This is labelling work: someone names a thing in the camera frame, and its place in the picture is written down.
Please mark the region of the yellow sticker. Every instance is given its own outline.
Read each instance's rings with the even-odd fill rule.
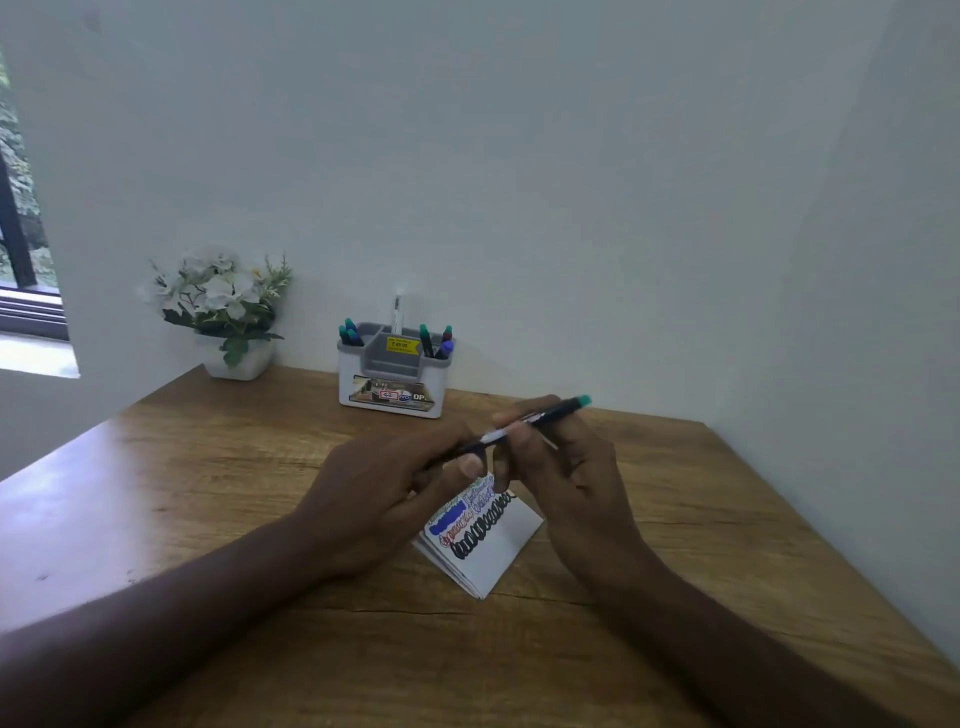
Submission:
[[[417,351],[417,344],[419,343],[417,339],[401,339],[398,336],[388,336],[387,351],[411,353],[413,356],[419,356],[420,353]]]

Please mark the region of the forearm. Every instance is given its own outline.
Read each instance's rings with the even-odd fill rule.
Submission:
[[[0,725],[100,725],[322,577],[281,520],[197,561],[0,637]]]
[[[622,629],[653,646],[738,728],[910,725],[662,565],[627,589],[597,595]]]

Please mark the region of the blue scribble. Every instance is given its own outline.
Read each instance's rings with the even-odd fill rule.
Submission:
[[[434,536],[440,536],[440,534],[446,531],[447,527],[459,519],[460,515],[466,510],[467,505],[462,500],[458,500],[450,506],[450,510],[440,516],[439,521],[430,526],[430,533]]]

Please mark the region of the left hand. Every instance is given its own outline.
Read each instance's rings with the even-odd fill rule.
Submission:
[[[454,421],[402,437],[370,435],[334,448],[288,517],[321,555],[321,578],[369,569],[409,543],[445,503],[487,469],[476,455],[424,466],[476,440]]]

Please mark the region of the wood grain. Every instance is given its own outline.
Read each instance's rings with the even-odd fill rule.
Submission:
[[[483,431],[504,398],[450,392]],[[922,725],[960,678],[708,428],[588,410],[662,558],[736,613]],[[228,543],[290,510],[330,449],[429,423],[346,408],[332,375],[195,370],[0,484],[0,629]],[[520,493],[527,502],[528,494]],[[476,601],[412,548],[258,624],[134,726],[704,726],[663,665],[599,621],[545,529]]]

